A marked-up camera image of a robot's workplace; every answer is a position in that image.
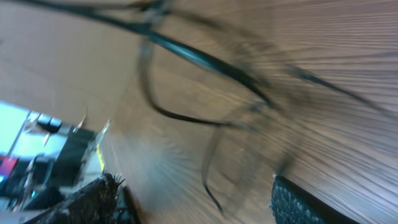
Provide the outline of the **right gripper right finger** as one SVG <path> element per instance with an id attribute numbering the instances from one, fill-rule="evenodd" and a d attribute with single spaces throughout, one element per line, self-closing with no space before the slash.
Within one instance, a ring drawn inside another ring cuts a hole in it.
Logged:
<path id="1" fill-rule="evenodd" d="M 274 176 L 270 209 L 276 224 L 358 224 L 281 175 Z"/>

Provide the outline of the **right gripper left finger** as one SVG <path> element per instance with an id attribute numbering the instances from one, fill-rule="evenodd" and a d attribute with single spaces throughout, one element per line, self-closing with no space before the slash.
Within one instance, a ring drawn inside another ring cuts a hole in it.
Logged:
<path id="1" fill-rule="evenodd" d="M 123 182 L 120 176 L 103 174 L 24 224 L 119 223 L 124 211 L 118 208 L 119 187 Z"/>

